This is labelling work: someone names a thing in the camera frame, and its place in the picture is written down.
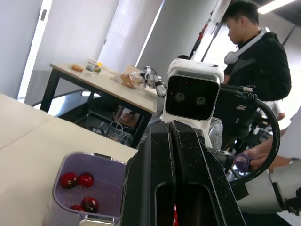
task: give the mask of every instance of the red cherry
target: red cherry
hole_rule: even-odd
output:
[[[84,173],[79,177],[79,186],[92,187],[94,184],[94,177],[91,173]]]
[[[174,226],[178,226],[178,225],[179,223],[178,223],[177,209],[174,206]]]
[[[92,197],[86,197],[81,201],[81,206],[86,212],[97,213],[98,211],[98,201]]]
[[[77,206],[77,205],[71,206],[70,209],[85,212],[84,208],[82,208],[81,206]]]
[[[60,182],[63,189],[72,189],[77,185],[78,177],[75,173],[66,173],[61,176]]]

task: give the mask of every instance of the table leg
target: table leg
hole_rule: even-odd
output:
[[[145,129],[146,129],[147,125],[149,124],[151,116],[152,116],[151,113],[147,113],[145,115],[140,115],[140,117],[137,121],[138,129],[136,130],[136,132],[133,136],[133,141],[132,141],[132,144],[130,147],[137,148],[137,146],[140,142],[140,139],[144,135]]]
[[[93,98],[94,98],[94,92],[91,92],[90,96],[89,96],[89,98],[88,98],[88,100],[87,100],[87,102],[85,104],[84,110],[83,110],[84,114],[86,114],[88,112],[90,104],[91,104]]]
[[[56,69],[52,69],[43,100],[41,102],[40,110],[48,112],[50,109],[50,105],[52,102],[52,99],[55,95],[56,87],[58,85],[58,82],[60,80],[59,71]]]

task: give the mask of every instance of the small box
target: small box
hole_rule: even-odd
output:
[[[55,180],[43,226],[86,226],[97,222],[107,222],[112,226],[117,224],[120,221],[125,170],[125,163],[114,161],[110,157],[87,153],[72,153],[66,156]],[[94,177],[93,186],[63,189],[60,177],[69,172],[78,176],[85,172],[91,173]],[[70,209],[73,205],[80,205],[82,199],[87,196],[97,199],[98,213]]]

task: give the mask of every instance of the camera lens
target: camera lens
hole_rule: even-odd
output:
[[[185,100],[185,95],[183,93],[177,93],[174,99],[176,102],[183,102]]]
[[[205,97],[198,97],[197,98],[197,106],[204,106],[207,103]]]

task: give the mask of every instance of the black jacket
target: black jacket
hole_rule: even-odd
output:
[[[272,32],[240,55],[236,63],[228,65],[224,73],[230,76],[229,85],[253,87],[262,101],[280,100],[292,87],[285,50]]]

